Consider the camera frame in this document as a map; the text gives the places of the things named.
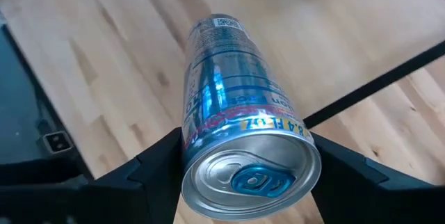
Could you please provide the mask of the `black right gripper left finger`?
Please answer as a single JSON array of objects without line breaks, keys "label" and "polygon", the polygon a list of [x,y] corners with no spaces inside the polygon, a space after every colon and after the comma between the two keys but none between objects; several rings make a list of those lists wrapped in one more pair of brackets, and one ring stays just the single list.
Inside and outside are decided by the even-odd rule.
[{"label": "black right gripper left finger", "polygon": [[179,127],[92,183],[93,223],[172,224],[181,191]]}]

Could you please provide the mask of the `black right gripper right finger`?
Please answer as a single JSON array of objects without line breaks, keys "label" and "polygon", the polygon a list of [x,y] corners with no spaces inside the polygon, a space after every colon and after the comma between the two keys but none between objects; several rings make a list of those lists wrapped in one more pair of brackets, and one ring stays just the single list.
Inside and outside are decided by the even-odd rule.
[{"label": "black right gripper right finger", "polygon": [[444,224],[444,187],[313,135],[321,176],[312,189],[325,223]]}]

